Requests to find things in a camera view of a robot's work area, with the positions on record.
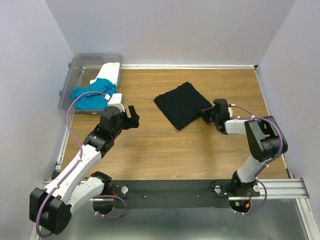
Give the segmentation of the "black t shirt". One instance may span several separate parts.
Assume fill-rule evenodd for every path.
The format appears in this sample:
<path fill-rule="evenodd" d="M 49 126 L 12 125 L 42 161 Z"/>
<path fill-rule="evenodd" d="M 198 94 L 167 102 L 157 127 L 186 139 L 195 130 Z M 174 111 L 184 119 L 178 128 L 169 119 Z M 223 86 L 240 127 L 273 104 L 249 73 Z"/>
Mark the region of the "black t shirt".
<path fill-rule="evenodd" d="M 199 118 L 202 110 L 212 107 L 190 82 L 158 95 L 154 103 L 177 130 Z"/>

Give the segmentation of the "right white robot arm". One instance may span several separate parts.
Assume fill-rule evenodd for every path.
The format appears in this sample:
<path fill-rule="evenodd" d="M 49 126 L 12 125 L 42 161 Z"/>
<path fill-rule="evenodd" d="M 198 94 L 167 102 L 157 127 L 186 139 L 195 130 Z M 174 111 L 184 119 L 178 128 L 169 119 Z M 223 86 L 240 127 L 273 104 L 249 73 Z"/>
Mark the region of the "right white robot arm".
<path fill-rule="evenodd" d="M 234 196 L 242 196 L 257 182 L 258 175 L 280 155 L 288 151 L 288 142 L 280 127 L 271 115 L 258 117 L 232 118 L 232 108 L 215 105 L 201 111 L 201 117 L 209 124 L 213 123 L 217 131 L 224 135 L 245 135 L 249 156 L 241 168 L 236 170 L 230 180 L 228 190 Z"/>

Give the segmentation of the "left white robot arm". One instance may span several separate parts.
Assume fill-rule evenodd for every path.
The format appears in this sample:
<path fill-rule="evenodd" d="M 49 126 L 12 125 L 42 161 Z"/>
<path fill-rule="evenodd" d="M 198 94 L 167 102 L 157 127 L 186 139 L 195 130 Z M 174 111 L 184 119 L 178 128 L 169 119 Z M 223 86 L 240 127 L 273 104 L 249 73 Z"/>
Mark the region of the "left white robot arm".
<path fill-rule="evenodd" d="M 106 107 L 97 126 L 89 133 L 80 150 L 67 167 L 45 188 L 36 187 L 29 196 L 29 219 L 36 224 L 36 232 L 46 238 L 59 235 L 69 224 L 73 212 L 89 199 L 107 197 L 111 178 L 103 173 L 91 176 L 79 185 L 87 172 L 114 146 L 123 130 L 139 127 L 140 117 L 135 107 L 121 111 L 116 106 Z"/>

